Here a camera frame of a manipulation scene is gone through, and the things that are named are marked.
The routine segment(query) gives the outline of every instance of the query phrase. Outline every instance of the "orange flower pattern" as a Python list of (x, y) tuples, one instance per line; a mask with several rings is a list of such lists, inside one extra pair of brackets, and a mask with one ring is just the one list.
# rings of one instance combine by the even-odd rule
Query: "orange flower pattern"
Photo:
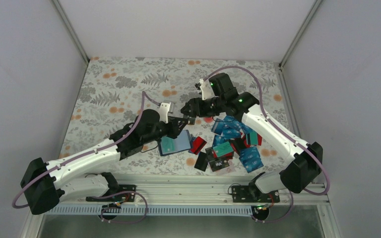
[[(267, 111), (288, 128), (282, 93), (271, 62), (244, 60), (206, 59), (153, 59), (92, 57), (75, 105), (60, 156), (66, 157), (89, 148), (108, 138), (125, 124), (135, 120), (140, 110), (141, 92), (145, 91), (158, 102), (164, 100), (176, 104), (175, 116), (185, 102), (200, 97), (194, 84), (214, 70), (228, 65), (239, 65), (250, 69), (262, 84), (263, 103)], [(227, 69), (238, 92), (250, 92), (258, 97), (256, 84), (243, 71)], [(145, 100), (145, 109), (157, 109)], [(214, 134), (210, 132), (214, 121), (211, 118), (196, 119), (195, 125), (185, 129), (200, 136), (212, 145)], [(157, 144), (146, 144), (143, 150)], [(237, 155), (232, 166), (213, 173), (209, 168), (202, 172), (193, 168), (197, 155), (188, 151), (170, 156), (159, 156), (158, 149), (137, 153), (114, 163), (105, 170), (124, 174), (165, 175), (225, 175), (253, 177), (260, 172), (272, 171), (284, 166), (279, 154), (266, 141), (258, 146), (264, 167), (248, 174)]]

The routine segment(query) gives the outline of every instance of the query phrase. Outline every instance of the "white wall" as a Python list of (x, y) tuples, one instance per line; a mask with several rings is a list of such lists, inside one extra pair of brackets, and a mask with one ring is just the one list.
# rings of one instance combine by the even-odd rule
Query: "white wall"
[(60, 0), (92, 56), (281, 61), (314, 0)]
[(20, 234), (12, 198), (31, 160), (58, 157), (85, 67), (51, 1), (0, 0), (0, 238)]
[(324, 1), (284, 68), (343, 237), (381, 237), (381, 1)]

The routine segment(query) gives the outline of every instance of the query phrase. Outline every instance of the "purple cable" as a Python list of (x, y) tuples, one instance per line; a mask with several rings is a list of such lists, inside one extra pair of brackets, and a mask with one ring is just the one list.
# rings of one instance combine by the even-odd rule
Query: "purple cable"
[[(262, 102), (262, 89), (261, 89), (261, 85), (259, 83), (259, 80), (258, 78), (256, 78), (256, 76), (250, 72), (248, 69), (246, 68), (243, 68), (243, 67), (240, 67), (240, 66), (225, 66), (225, 67), (221, 67), (219, 69), (217, 69), (216, 71), (210, 73), (205, 79), (204, 81), (206, 81), (207, 79), (209, 79), (211, 76), (213, 76), (215, 73), (219, 72), (219, 71), (222, 71), (224, 69), (227, 69), (227, 68), (238, 68), (238, 69), (241, 69), (243, 71), (245, 71), (246, 73), (248, 73), (250, 76), (252, 76), (252, 78), (254, 78), (254, 81), (255, 83), (257, 84), (257, 87), (259, 89), (259, 106), (260, 106), (260, 110), (262, 111), (262, 114), (263, 116), (266, 118), (266, 111), (265, 111), (265, 108), (263, 107), (263, 102)], [(277, 126), (277, 124), (275, 124), (271, 119), (267, 119), (268, 122), (275, 128), (277, 129), (282, 135), (284, 135), (287, 139), (289, 139), (293, 144), (296, 144), (298, 147), (302, 148), (316, 163), (317, 165), (319, 166), (319, 168), (322, 170), (323, 172), (323, 175), (325, 175), (325, 179), (326, 179), (326, 188), (323, 192), (313, 192), (311, 190), (308, 190), (308, 189), (304, 189), (306, 192), (310, 193), (310, 194), (313, 194), (313, 195), (325, 195), (328, 193), (330, 187), (331, 187), (331, 182), (330, 182), (330, 179), (329, 179), (329, 175), (328, 175), (328, 172), (325, 170), (325, 168), (322, 166), (322, 163), (318, 160), (318, 158), (312, 153), (310, 152), (304, 145), (298, 143), (295, 139), (293, 139), (290, 135), (288, 135), (287, 133), (285, 133), (279, 126)]]
[(134, 194), (140, 196), (142, 198), (142, 200), (144, 200), (144, 203), (145, 203), (144, 215), (139, 220), (136, 220), (136, 221), (133, 221), (133, 222), (111, 221), (111, 220), (104, 219), (103, 218), (103, 213), (105, 213), (107, 210), (110, 210), (112, 208), (117, 208), (117, 209), (120, 209), (120, 208), (119, 207), (106, 207), (106, 208), (101, 210), (101, 214), (100, 214), (101, 221), (106, 221), (108, 223), (117, 223), (117, 224), (136, 224), (136, 223), (141, 222), (142, 220), (145, 219), (145, 217), (147, 216), (147, 213), (148, 213), (148, 203), (147, 203), (147, 200), (145, 200), (145, 197), (142, 196), (139, 192), (135, 192), (135, 191), (122, 191), (122, 192), (118, 192), (118, 193), (115, 193), (115, 194), (112, 194), (112, 195), (108, 195), (108, 196), (104, 196), (104, 197), (93, 197), (93, 198), (96, 198), (96, 199), (105, 199), (105, 198), (110, 198), (110, 197), (114, 197), (114, 196), (117, 196), (117, 195), (120, 195), (120, 194), (125, 194), (125, 193), (134, 193)]
[[(114, 145), (117, 145), (119, 143), (121, 143), (123, 140), (125, 140), (132, 132), (133, 130), (135, 130), (136, 126), (138, 125), (139, 121), (141, 120), (141, 117), (142, 117), (142, 112), (144, 111), (144, 100), (145, 98), (148, 98), (151, 102), (153, 102), (154, 104), (156, 105), (160, 105), (159, 103), (157, 103), (156, 101), (152, 100), (149, 98), (149, 96), (144, 92), (142, 91), (142, 99), (141, 99), (141, 110), (140, 110), (140, 113), (138, 115), (138, 118), (136, 119), (135, 123), (133, 124), (132, 128), (122, 137), (120, 138), (119, 140), (115, 141), (114, 143), (112, 144), (109, 144), (109, 145), (106, 145), (106, 146), (103, 146), (103, 147), (100, 147), (100, 148), (97, 148), (97, 152), (99, 151), (102, 151), (102, 150), (105, 150), (107, 148), (110, 148)], [(72, 158), (70, 158), (69, 160), (66, 160), (65, 162), (62, 162), (60, 164), (60, 167), (62, 166), (65, 166), (66, 164), (74, 161), (74, 160), (77, 160), (81, 157), (84, 157), (84, 156), (87, 156), (87, 155), (90, 155), (90, 154), (93, 154), (95, 153), (94, 150), (90, 150), (90, 151), (87, 151), (87, 152), (84, 152), (80, 155), (77, 155), (77, 156), (74, 156)], [(55, 171), (58, 169), (58, 166), (55, 166), (49, 170), (47, 170), (46, 172), (40, 174), (39, 176), (35, 177), (33, 180), (31, 180), (26, 186), (24, 186), (21, 191), (15, 196), (15, 198), (13, 199), (12, 201), (12, 207), (13, 208), (16, 208), (16, 209), (20, 209), (20, 208), (24, 208), (24, 207), (28, 207), (28, 204), (24, 204), (24, 205), (17, 205), (17, 200), (21, 197), (21, 195), (31, 186), (33, 185), (35, 182), (37, 182), (39, 179), (43, 178), (44, 176), (50, 174), (51, 172)]]
[(272, 221), (265, 221), (265, 220), (258, 220), (258, 219), (256, 219), (253, 215), (251, 215), (251, 217), (252, 217), (252, 219), (255, 220), (255, 222), (261, 222), (261, 223), (275, 223), (275, 222), (280, 222), (280, 221), (284, 220), (286, 217), (288, 217), (288, 215), (290, 215), (290, 212), (291, 212), (291, 211), (293, 210), (293, 208), (294, 208), (294, 198), (293, 198), (293, 193), (292, 193), (292, 192), (290, 192), (290, 199), (291, 199), (291, 202), (290, 202), (290, 208), (288, 209), (287, 213), (286, 213), (284, 216), (282, 216), (282, 217), (280, 217), (280, 218), (278, 218), (278, 219), (275, 219), (275, 220), (272, 220)]

